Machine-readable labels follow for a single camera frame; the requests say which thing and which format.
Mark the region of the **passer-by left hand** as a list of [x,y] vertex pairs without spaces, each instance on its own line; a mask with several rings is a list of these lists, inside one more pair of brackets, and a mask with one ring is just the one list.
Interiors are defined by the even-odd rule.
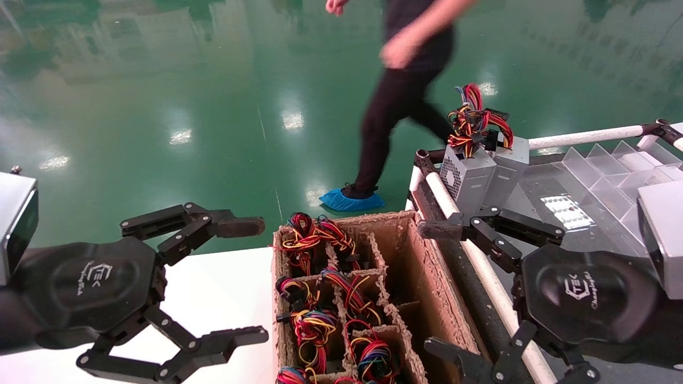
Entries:
[[380,58],[387,69],[405,69],[422,46],[422,38],[412,31],[400,31],[391,37],[380,51]]

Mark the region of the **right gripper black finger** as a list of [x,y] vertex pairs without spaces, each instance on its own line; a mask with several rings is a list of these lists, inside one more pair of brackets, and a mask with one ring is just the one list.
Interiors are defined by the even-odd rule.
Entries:
[[491,207],[465,220],[454,213],[447,220],[427,220],[418,224],[427,239],[471,241],[506,273],[521,272],[521,251],[505,240],[509,236],[536,247],[561,245],[565,231],[544,221],[500,207]]

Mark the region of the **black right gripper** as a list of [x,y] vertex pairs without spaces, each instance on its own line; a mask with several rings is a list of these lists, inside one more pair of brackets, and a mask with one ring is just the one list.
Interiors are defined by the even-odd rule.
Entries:
[[[644,258],[609,251],[568,251],[547,245],[520,265],[526,310],[539,328],[563,343],[628,343],[655,312],[663,294]],[[453,343],[430,337],[428,353],[459,368],[461,383],[509,383],[528,345],[538,340],[534,323],[522,321],[495,364]],[[600,372],[581,353],[562,351],[568,364],[558,383],[598,383]]]

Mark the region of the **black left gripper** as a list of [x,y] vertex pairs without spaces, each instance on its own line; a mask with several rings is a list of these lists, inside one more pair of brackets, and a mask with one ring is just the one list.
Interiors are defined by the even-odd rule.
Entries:
[[[268,341],[263,326],[196,338],[159,308],[164,263],[132,237],[114,243],[71,243],[26,251],[15,271],[17,350],[94,343],[76,361],[88,374],[133,383],[183,383],[203,367],[227,364],[238,347]],[[179,348],[163,364],[112,356],[152,325]]]

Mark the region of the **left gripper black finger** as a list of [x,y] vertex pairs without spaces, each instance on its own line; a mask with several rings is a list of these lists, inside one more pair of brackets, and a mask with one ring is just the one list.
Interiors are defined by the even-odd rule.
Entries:
[[120,228],[122,236],[140,241],[169,234],[158,245],[157,255],[161,263],[173,266],[213,237],[258,236],[265,230],[265,221],[262,217],[237,217],[230,210],[209,211],[188,202],[124,219]]

